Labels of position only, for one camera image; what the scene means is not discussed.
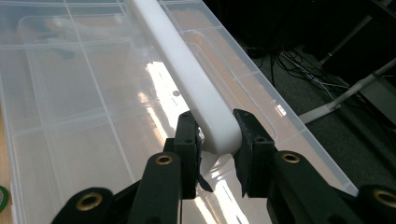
clear plastic container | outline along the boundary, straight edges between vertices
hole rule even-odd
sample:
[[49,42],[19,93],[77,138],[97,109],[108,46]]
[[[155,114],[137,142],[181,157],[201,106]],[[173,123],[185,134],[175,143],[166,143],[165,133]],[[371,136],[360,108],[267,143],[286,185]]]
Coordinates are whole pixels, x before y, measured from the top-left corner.
[[[331,185],[356,193],[202,1],[159,2],[230,109],[254,113],[279,150],[305,155]],[[127,21],[117,0],[0,0],[16,223],[49,223],[89,187],[119,192],[174,136],[188,107],[138,22]],[[240,197],[232,158],[220,161],[205,176],[215,193],[198,189],[183,203],[185,223],[270,223],[265,200]]]

wooden surface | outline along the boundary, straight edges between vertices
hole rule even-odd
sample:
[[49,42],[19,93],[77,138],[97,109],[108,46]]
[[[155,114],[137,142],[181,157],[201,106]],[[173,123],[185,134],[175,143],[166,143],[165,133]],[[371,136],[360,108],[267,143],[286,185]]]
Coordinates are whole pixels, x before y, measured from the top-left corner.
[[10,179],[11,179],[11,170],[8,161],[6,137],[4,136],[3,116],[1,114],[1,109],[0,109],[0,185],[5,187],[9,192],[9,200],[7,206],[2,212],[0,212],[1,224],[12,223],[12,215],[11,215],[12,202],[11,202],[11,193],[9,187]]

black metal frame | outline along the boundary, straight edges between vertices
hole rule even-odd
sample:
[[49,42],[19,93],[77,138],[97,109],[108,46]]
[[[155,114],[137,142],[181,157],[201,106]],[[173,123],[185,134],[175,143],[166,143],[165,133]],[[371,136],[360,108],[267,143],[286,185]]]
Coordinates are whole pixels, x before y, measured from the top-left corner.
[[[329,186],[302,155],[277,151],[271,136],[247,111],[235,109],[243,143],[233,156],[242,196],[267,198],[273,223],[396,223],[396,190],[365,186],[353,197]],[[180,223],[182,200],[196,196],[201,139],[191,112],[180,115],[175,138],[149,158],[143,177],[113,195],[85,189],[53,223]]]

gray floor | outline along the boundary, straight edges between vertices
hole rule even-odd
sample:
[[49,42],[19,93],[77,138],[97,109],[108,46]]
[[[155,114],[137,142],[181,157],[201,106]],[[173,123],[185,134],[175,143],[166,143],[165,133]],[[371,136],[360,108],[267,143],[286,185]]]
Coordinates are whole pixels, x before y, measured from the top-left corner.
[[[320,66],[314,57],[304,56]],[[261,70],[271,80],[269,56],[264,58]],[[274,76],[276,89],[297,115],[332,100],[326,91],[291,77],[276,64]],[[338,77],[329,76],[343,84]],[[390,140],[392,136],[361,101],[349,99],[337,111],[306,126],[358,188],[378,184],[396,189],[396,148]]]

white rod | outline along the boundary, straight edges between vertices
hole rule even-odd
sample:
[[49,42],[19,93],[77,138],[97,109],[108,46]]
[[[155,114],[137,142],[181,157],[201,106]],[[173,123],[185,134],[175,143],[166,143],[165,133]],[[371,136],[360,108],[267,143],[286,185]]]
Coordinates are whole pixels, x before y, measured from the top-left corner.
[[360,80],[355,85],[353,85],[349,90],[344,92],[342,95],[337,97],[335,100],[333,100],[330,103],[328,103],[327,107],[329,109],[333,109],[337,105],[343,103],[346,99],[351,97],[353,94],[355,94],[356,92],[360,91],[361,89],[363,89],[364,87],[366,87],[367,85],[372,83],[374,80],[376,80],[376,77],[373,76],[373,75],[370,75],[370,76]]
[[126,6],[139,20],[204,132],[204,150],[235,153],[242,134],[231,109],[207,77],[157,0],[130,0]]

